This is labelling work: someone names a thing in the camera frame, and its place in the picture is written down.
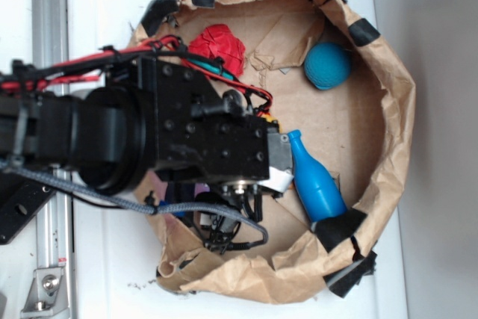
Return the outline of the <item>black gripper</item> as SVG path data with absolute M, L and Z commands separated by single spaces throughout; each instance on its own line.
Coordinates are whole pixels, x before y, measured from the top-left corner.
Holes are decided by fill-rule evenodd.
M 268 242 L 268 234 L 261 226 L 264 219 L 263 196 L 279 198 L 290 187 L 293 179 L 291 143 L 286 134 L 276 130 L 267 134 L 269 178 L 259 182 L 238 180 L 219 185 L 180 184 L 166 186 L 161 206 L 186 202 L 222 206 L 246 220 L 231 218 L 204 210 L 186 210 L 174 213 L 184 224 L 196 230 L 205 248 L 221 254 L 244 251 Z

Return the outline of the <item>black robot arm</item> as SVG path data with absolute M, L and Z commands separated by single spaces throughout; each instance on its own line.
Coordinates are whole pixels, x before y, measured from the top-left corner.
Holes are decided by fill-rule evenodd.
M 267 243 L 262 197 L 292 179 L 272 95 L 173 35 L 1 76 L 1 242 L 56 193 L 100 208 L 193 213 L 206 248 Z

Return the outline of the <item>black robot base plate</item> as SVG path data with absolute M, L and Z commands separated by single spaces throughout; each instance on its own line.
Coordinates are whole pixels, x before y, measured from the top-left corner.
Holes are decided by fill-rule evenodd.
M 54 194 L 45 185 L 1 174 L 1 245 L 11 243 Z

